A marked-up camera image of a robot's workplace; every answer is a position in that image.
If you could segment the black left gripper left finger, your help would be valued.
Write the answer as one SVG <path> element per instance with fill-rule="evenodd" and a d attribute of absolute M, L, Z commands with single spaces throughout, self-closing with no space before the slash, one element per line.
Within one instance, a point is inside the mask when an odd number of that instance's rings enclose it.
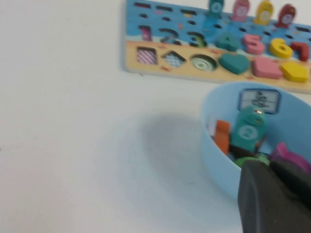
<path fill-rule="evenodd" d="M 270 165 L 247 160 L 241 169 L 238 207 L 244 233 L 309 233 L 311 206 L 289 190 Z"/>

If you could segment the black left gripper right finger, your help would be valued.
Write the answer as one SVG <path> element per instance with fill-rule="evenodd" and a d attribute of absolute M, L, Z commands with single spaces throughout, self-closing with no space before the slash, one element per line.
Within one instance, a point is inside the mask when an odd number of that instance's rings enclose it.
<path fill-rule="evenodd" d="M 270 162 L 271 170 L 296 194 L 305 206 L 311 205 L 311 174 L 285 159 Z"/>

